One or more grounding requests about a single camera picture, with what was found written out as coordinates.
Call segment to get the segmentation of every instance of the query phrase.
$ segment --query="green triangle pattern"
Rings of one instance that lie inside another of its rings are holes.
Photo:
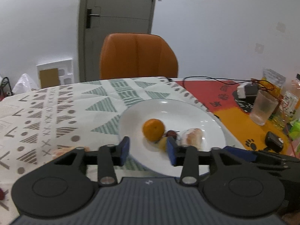
[[[110,83],[113,83],[113,82],[125,82],[124,79],[109,79],[108,80]]]
[[[88,107],[86,111],[103,111],[103,112],[112,112],[112,113],[117,112],[109,97],[101,101],[98,101],[94,105]]]
[[[116,87],[115,91],[118,92],[125,92],[125,91],[130,91],[133,90],[130,86],[124,86],[124,87]]]
[[[119,88],[119,87],[125,87],[128,86],[126,81],[121,81],[121,82],[111,82],[110,83],[111,86],[115,89],[115,88]]]
[[[119,119],[120,119],[120,115],[116,115],[114,118],[112,118],[107,123],[91,130],[91,132],[99,132],[99,133],[103,133],[103,134],[117,135],[119,133],[119,128],[118,128]]]
[[[127,99],[123,99],[123,101],[124,101],[124,103],[127,107],[131,107],[134,104],[137,104],[141,101],[144,101],[144,99],[140,98],[140,97],[130,97],[130,98],[127,98]]]
[[[160,93],[160,92],[153,92],[153,91],[145,91],[147,95],[149,95],[152,99],[165,99],[170,94],[169,93]]]
[[[133,88],[131,88],[131,90],[129,90],[129,91],[119,92],[118,95],[119,95],[123,100],[126,99],[126,98],[129,98],[129,97],[138,97],[138,98],[139,98],[137,92],[136,92]]]
[[[99,88],[93,89],[91,91],[83,92],[82,94],[94,94],[94,95],[100,95],[100,96],[107,96],[107,93],[102,86],[100,86]]]
[[[90,82],[82,82],[81,84],[102,85],[100,80],[90,81]]]
[[[115,166],[115,169],[125,169],[133,171],[147,171],[141,164],[137,163],[132,157],[128,156],[124,166]]]
[[[152,86],[152,85],[156,85],[156,83],[147,83],[147,82],[140,82],[140,81],[135,81],[135,83],[142,87],[142,88],[146,88],[148,86]]]

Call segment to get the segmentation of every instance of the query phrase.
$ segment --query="red placemat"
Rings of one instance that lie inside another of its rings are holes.
[[[236,107],[237,104],[232,96],[236,85],[225,85],[218,81],[185,81],[186,90],[191,92],[212,113],[218,110]]]

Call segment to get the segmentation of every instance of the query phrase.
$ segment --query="orange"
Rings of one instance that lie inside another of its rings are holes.
[[[152,118],[144,122],[142,131],[147,140],[158,141],[165,132],[165,125],[161,120]]]

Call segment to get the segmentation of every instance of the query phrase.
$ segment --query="patterned tablecloth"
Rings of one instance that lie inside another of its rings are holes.
[[[161,98],[207,110],[191,93],[164,77],[84,82],[5,98],[0,103],[0,188],[6,196],[0,201],[0,224],[9,224],[18,216],[10,190],[19,177],[52,160],[53,151],[59,148],[88,146],[97,150],[102,145],[117,144],[122,112],[140,101]],[[243,148],[218,123],[227,144]],[[158,175],[130,157],[124,167],[115,169],[118,180],[123,176]],[[87,176],[96,180],[96,167],[90,167]]]

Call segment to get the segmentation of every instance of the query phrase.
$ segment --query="black cable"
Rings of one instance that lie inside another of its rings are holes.
[[[211,80],[216,80],[216,81],[218,81],[218,82],[221,82],[221,83],[223,83],[223,84],[225,84],[225,85],[229,85],[229,86],[233,86],[233,85],[237,85],[237,84],[241,84],[241,83],[245,83],[245,82],[256,82],[257,84],[261,85],[262,88],[264,88],[264,89],[266,89],[266,90],[272,91],[272,90],[275,89],[275,88],[268,89],[267,87],[265,87],[264,85],[262,85],[261,83],[258,82],[258,81],[265,81],[265,82],[270,83],[270,82],[267,81],[267,80],[259,80],[259,79],[257,79],[257,80],[244,80],[244,79],[212,78],[212,77],[208,77],[208,76],[189,76],[189,77],[185,77],[185,78],[183,78],[183,80],[182,80],[182,86],[183,86],[184,88],[185,88],[185,80],[186,80],[186,79],[189,79],[189,78],[207,78],[207,79],[211,79]],[[221,81],[221,80],[232,80],[232,81],[241,81],[241,82],[236,82],[236,83],[229,84],[229,83],[225,83],[225,82],[223,82],[223,81]]]

